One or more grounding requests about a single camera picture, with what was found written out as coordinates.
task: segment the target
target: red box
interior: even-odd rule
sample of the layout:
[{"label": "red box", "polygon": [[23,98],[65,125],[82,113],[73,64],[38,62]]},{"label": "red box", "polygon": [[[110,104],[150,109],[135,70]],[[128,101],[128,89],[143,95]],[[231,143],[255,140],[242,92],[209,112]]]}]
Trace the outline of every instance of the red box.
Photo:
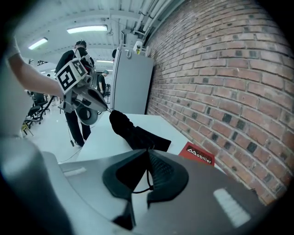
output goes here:
[{"label": "red box", "polygon": [[186,143],[179,156],[215,166],[215,156],[190,142]]}]

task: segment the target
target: fluorescent light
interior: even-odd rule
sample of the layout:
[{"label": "fluorescent light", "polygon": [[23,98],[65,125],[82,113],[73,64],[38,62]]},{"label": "fluorescent light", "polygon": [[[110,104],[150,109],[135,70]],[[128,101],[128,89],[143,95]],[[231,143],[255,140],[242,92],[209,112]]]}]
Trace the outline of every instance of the fluorescent light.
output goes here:
[{"label": "fluorescent light", "polygon": [[108,63],[113,63],[113,61],[97,61],[97,62],[108,62]]},{"label": "fluorescent light", "polygon": [[69,28],[67,32],[69,34],[87,32],[87,31],[107,31],[107,26],[104,25],[94,25],[94,26],[84,26],[77,28]]},{"label": "fluorescent light", "polygon": [[29,48],[30,50],[33,50],[33,49],[35,49],[36,47],[38,47],[38,46],[44,44],[44,43],[47,42],[47,41],[48,41],[47,38],[42,38],[41,40],[37,41],[37,42],[34,43],[33,45],[29,46],[28,48]]}]

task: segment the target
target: black shirt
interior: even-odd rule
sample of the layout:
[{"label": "black shirt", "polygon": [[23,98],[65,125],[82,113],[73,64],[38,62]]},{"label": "black shirt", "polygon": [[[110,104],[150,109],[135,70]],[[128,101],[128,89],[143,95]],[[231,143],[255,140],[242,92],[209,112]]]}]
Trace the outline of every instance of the black shirt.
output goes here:
[{"label": "black shirt", "polygon": [[102,74],[100,74],[100,75],[98,76],[98,78],[97,78],[97,90],[98,90],[99,92],[101,92],[101,91],[100,91],[99,83],[102,83],[103,93],[105,93],[105,90],[106,90],[106,84],[105,84],[105,78],[104,78],[104,76],[103,76]]},{"label": "black shirt", "polygon": [[[88,52],[86,51],[86,49],[84,47],[79,47],[78,50],[79,50],[79,54],[81,57],[88,54]],[[62,57],[60,58],[57,66],[56,66],[55,72],[57,73],[59,70],[62,69],[63,66],[65,66],[69,61],[71,61],[74,58],[76,58],[76,56],[74,55],[73,50],[69,50],[69,51],[65,52],[62,55]]]}]

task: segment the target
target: floor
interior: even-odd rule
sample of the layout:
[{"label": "floor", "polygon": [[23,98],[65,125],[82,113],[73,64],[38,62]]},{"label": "floor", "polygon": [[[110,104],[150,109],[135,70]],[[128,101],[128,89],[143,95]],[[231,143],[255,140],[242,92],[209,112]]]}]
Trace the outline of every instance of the floor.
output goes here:
[{"label": "floor", "polygon": [[64,112],[57,107],[59,102],[53,101],[49,107],[50,111],[46,111],[43,115],[41,124],[34,123],[31,126],[33,136],[27,132],[23,132],[23,137],[33,142],[41,151],[48,151],[56,156],[59,163],[76,161],[81,147],[70,143],[73,140],[65,119]]}]

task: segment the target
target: brick wall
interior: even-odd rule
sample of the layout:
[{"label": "brick wall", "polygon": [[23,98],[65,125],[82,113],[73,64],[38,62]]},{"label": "brick wall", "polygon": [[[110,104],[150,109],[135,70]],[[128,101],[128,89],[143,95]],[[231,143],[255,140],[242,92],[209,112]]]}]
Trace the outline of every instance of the brick wall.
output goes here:
[{"label": "brick wall", "polygon": [[294,61],[256,2],[184,2],[148,41],[155,73],[148,114],[160,115],[265,203],[294,170]]}]

